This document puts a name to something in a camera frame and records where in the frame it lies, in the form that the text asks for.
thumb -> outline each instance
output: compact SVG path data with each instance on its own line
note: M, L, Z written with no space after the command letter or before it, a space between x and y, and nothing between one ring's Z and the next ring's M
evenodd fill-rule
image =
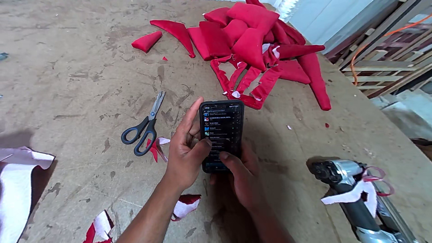
M209 155L211 149L212 142L210 139L202 139L192 148L187 156L189 156L189 159L196 161L197 163L202 163L202 161Z
M243 177L247 173L249 173L243 162L236 156L228 152L222 151L219 153L219 158L222 163L231 170L234 177Z

black scissor handle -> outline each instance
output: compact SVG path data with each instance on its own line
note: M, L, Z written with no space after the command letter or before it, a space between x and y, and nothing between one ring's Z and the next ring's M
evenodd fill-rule
M135 148L133 149L133 153L136 156L143 156L144 154L146 154L150 148L152 147L153 143L156 140L156 130L155 130L155 123L156 123L156 118L153 120L150 120L149 125L147 126L146 132L144 133L143 137L140 139L140 142L135 146ZM151 134L153 135L152 137L152 141L150 142L150 144L146 147L146 149L143 152L140 152L140 146L144 143L144 141L146 140L147 136Z
M149 117L147 116L141 123L139 123L137 126L135 127L131 127L126 129L120 136L121 141L124 144L133 144L135 143L136 140L138 140L138 138L140 138L141 133L143 132L144 128L147 126L147 124L149 123ZM137 131L137 134L135 135L134 138L132 138L131 140L128 140L126 138L127 134L130 133L131 131Z

phone case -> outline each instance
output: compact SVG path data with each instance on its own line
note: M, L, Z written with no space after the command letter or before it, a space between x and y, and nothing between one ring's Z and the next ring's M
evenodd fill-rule
M200 105L200 135L201 137L204 137L204 120L202 120L201 118L203 117L203 107L206 105L212 105L212 104L237 104L240 105L241 107L241 120L240 120L240 144L241 144L241 136L243 134L243 119L244 119L244 115L245 115L245 105L244 103L239 100L239 99L235 99L235 100L218 100L218 101L205 101L203 103L201 103ZM231 171L225 167L225 169L212 169L209 166L206 166L206 162L207 162L207 158L204 159L203 161L203 171L205 173L230 173Z

pile of red fabric pieces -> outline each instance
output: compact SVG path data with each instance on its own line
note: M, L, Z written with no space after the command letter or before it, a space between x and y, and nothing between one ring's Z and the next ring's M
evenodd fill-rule
M322 110L331 109L316 55L322 45L305 45L305 38L285 24L279 14L267 10L258 0L236 3L204 14L207 21L190 27L169 20L150 23L169 32L195 57L191 40L210 65L228 99L261 109L278 78L309 84ZM141 37L132 46L145 52L162 32ZM234 90L244 69L245 76Z

dusty table surface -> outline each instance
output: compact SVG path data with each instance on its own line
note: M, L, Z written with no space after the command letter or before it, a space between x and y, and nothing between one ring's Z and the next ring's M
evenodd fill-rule
M197 26L202 13L232 4L0 2L0 49L10 54L0 62L1 135L21 138L9 146L29 145L57 156L19 242L82 242L104 209L118 238L166 168L150 153L134 156L133 146L120 141L123 130L148 114L159 90L167 92L156 123L164 137L197 96L225 99L209 62L198 52L189 58L165 31L148 54L130 43L159 30L151 19ZM432 242L430 161L330 62L320 60L332 110L319 109L309 86L287 80L276 83L263 109L245 110L244 136L260 158L277 215L297 242L357 242L340 207L320 202L328 186L305 165L313 156L336 156L383 168L396 189L392 202L418 239ZM238 205L208 181L201 172L185 191L202 200L185 219L170 223L165 241L256 242Z

